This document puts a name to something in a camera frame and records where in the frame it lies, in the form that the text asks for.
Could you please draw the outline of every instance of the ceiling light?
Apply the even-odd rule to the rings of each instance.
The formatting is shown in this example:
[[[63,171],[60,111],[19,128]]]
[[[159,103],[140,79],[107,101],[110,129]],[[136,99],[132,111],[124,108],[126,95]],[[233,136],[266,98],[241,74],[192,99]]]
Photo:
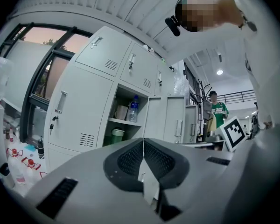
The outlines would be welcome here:
[[[218,70],[217,71],[217,75],[222,75],[223,74],[223,71],[222,70]]]

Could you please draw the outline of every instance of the railing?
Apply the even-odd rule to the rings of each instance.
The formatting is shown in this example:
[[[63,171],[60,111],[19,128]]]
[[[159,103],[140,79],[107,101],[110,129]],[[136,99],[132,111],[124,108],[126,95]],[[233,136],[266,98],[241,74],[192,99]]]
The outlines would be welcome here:
[[[254,90],[242,91],[236,93],[230,93],[226,95],[218,95],[218,102],[224,102],[225,104],[240,103],[246,101],[256,100]]]

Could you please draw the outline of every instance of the green container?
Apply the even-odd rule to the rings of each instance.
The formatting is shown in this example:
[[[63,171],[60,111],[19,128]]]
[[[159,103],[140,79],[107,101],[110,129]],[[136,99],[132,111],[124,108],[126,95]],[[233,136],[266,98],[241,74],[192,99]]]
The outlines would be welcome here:
[[[119,143],[122,141],[122,136],[124,134],[123,130],[120,129],[113,129],[111,133],[111,143],[110,144],[115,144]]]

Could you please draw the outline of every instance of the black headphones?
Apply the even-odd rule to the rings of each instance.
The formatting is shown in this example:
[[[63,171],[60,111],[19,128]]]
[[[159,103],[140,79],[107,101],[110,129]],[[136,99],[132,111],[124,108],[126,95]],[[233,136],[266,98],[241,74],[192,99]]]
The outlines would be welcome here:
[[[180,1],[181,0],[177,1],[176,5],[175,5],[175,11],[176,11],[176,6],[179,4]],[[178,20],[176,19],[176,17],[174,15],[166,18],[165,23],[167,24],[167,26],[170,28],[170,30],[172,31],[172,33],[175,36],[179,36],[181,34],[181,31],[178,28],[178,27],[180,27],[180,23],[178,22]]]

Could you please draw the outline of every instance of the key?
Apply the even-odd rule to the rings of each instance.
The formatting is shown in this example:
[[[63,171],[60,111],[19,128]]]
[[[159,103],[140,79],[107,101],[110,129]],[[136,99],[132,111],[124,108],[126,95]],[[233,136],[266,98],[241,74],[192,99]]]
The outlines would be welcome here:
[[[52,129],[54,128],[54,125],[53,124],[50,124],[50,135],[52,133]]]

